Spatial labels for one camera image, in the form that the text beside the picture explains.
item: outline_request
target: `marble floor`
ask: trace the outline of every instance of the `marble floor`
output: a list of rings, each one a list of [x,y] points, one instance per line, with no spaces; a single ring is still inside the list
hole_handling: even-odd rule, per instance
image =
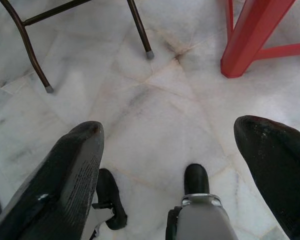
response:
[[[11,0],[23,19],[65,0]],[[242,0],[235,2],[238,17]],[[128,225],[100,240],[163,240],[190,163],[208,172],[240,240],[288,239],[258,192],[233,124],[257,115],[300,130],[300,57],[220,73],[222,0],[137,0],[155,54],[124,0],[94,0],[28,28],[54,94],[47,94],[0,5],[0,202],[6,206],[54,143],[75,125],[104,126],[102,166],[117,180]],[[290,42],[285,24],[268,46]]]

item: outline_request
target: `red stool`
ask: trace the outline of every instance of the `red stool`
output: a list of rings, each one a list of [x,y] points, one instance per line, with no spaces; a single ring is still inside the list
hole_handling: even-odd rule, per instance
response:
[[[234,28],[233,0],[225,0],[227,45],[221,73],[240,77],[260,59],[300,55],[300,43],[262,49],[295,0],[246,0]]]

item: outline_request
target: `dark metal frame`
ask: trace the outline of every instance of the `dark metal frame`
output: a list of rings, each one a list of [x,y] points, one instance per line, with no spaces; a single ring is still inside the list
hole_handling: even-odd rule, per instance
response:
[[[8,0],[0,0],[0,2],[2,3],[2,5],[4,6],[4,8],[8,11],[8,13],[10,14],[10,16],[12,17],[15,25],[17,26],[17,28],[18,28],[18,30],[20,32],[20,35],[22,37],[22,40],[23,40],[26,52],[27,52],[27,54],[29,56],[30,62],[32,64],[35,72],[39,76],[39,78],[40,78],[40,80],[41,80],[41,82],[42,82],[42,84],[43,84],[43,86],[44,86],[44,88],[45,88],[45,90],[46,90],[47,93],[53,93],[54,89],[52,88],[52,86],[48,82],[48,80],[47,80],[44,72],[42,71],[42,69],[41,69],[41,67],[40,67],[40,65],[39,65],[39,63],[37,61],[34,49],[33,49],[32,45],[31,45],[31,42],[30,42],[27,30],[26,30],[26,26],[35,24],[35,23],[40,22],[40,21],[42,21],[44,19],[47,19],[47,18],[49,18],[51,16],[54,16],[54,15],[59,14],[59,13],[62,13],[64,11],[66,11],[66,10],[69,10],[71,8],[74,8],[76,6],[79,6],[79,5],[84,4],[86,2],[89,2],[89,1],[91,1],[91,0],[72,0],[72,1],[67,2],[65,4],[62,4],[60,6],[57,6],[57,7],[53,8],[53,9],[50,9],[50,10],[45,11],[43,13],[40,13],[40,14],[34,16],[34,17],[31,17],[31,18],[29,18],[29,19],[27,19],[25,21],[22,21],[20,19],[19,15],[17,14],[17,12],[12,7],[12,5],[9,3]],[[129,5],[129,8],[131,10],[131,13],[132,13],[132,16],[133,16],[136,28],[137,28],[137,30],[139,32],[142,44],[144,46],[146,57],[148,59],[152,59],[154,57],[154,54],[153,54],[153,51],[151,50],[151,47],[150,47],[150,44],[149,44],[149,40],[148,40],[146,31],[145,31],[145,28],[143,26],[143,23],[141,21],[141,18],[139,16],[138,9],[136,7],[135,1],[134,0],[127,0],[127,2],[128,2],[128,5]]]

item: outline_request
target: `metal chair leg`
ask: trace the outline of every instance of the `metal chair leg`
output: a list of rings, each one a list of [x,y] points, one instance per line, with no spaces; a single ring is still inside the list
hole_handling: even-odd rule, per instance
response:
[[[146,31],[145,31],[144,25],[142,24],[141,18],[139,16],[136,3],[134,0],[127,0],[127,2],[129,5],[129,8],[131,10],[136,28],[139,32],[142,44],[144,46],[146,57],[148,59],[153,59],[155,55],[154,55],[154,52],[151,50],[150,43],[149,43]]]
[[[23,22],[21,21],[20,17],[18,16],[18,14],[16,13],[15,9],[12,7],[12,5],[9,3],[8,0],[0,0],[0,2],[2,3],[2,5],[4,6],[4,8],[8,11],[8,13],[10,14],[10,16],[12,17],[15,25],[17,26],[20,35],[22,37],[26,52],[29,56],[30,62],[34,68],[34,70],[36,71],[37,75],[39,76],[45,90],[47,93],[53,93],[54,89],[52,88],[52,86],[50,85],[50,83],[48,82],[44,72],[42,71],[36,55],[34,53],[34,50],[32,48],[28,33],[26,31],[26,28],[23,24]]]

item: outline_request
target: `red table leg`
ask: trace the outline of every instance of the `red table leg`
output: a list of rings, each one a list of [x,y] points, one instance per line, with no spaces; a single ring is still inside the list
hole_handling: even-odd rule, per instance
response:
[[[246,0],[221,59],[221,73],[240,77],[295,0]]]

